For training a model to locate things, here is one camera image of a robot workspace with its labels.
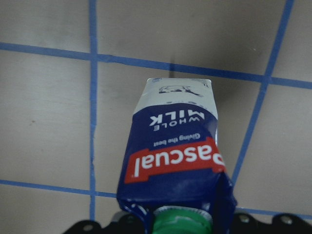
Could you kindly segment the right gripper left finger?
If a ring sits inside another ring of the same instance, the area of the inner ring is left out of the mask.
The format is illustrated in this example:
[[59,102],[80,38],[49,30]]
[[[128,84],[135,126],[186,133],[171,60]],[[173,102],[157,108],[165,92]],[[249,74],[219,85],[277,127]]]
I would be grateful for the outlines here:
[[145,229],[142,221],[133,214],[114,216],[112,221],[105,227],[92,220],[82,220],[66,231],[64,234],[144,234]]

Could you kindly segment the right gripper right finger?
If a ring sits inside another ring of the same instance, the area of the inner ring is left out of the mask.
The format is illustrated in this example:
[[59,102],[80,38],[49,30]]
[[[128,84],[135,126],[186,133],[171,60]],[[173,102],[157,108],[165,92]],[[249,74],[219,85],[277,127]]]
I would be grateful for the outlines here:
[[280,213],[270,223],[262,222],[248,213],[233,215],[232,223],[222,234],[312,234],[312,225],[291,213]]

